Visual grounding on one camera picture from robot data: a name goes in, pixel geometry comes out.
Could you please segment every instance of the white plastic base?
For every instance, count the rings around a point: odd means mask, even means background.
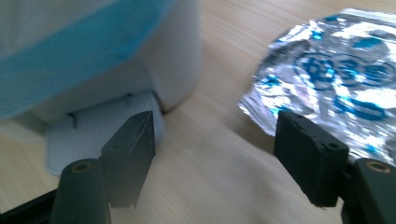
[[[161,138],[163,118],[152,92],[96,105],[52,123],[47,130],[47,169],[60,175],[62,169],[77,160],[98,159],[101,149],[117,129],[131,116],[152,110],[155,137]]]

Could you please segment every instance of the foil wrapper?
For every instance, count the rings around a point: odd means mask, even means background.
[[[395,65],[396,15],[348,8],[274,41],[239,106],[268,134],[293,111],[346,143],[351,163],[395,165]]]

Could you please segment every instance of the aluminum foil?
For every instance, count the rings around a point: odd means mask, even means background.
[[[349,145],[349,159],[395,165],[396,15],[353,8],[288,30],[269,46],[239,105],[275,135],[279,110]]]

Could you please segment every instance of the wooden table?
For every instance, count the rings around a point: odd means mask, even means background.
[[[137,209],[112,209],[113,223],[341,223],[316,208],[272,155],[273,138],[236,105],[267,46],[293,25],[345,7],[396,12],[396,1],[202,0],[203,70],[196,90],[164,115]],[[55,189],[44,144],[0,136],[0,210]]]

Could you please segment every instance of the light wood surface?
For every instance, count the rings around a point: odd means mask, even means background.
[[[396,1],[202,0],[203,70],[196,90],[164,115],[137,209],[113,223],[341,223],[336,208],[311,205],[272,155],[265,135],[236,105],[267,46],[293,25],[345,7],[396,13]],[[58,184],[44,145],[0,136],[0,210]]]

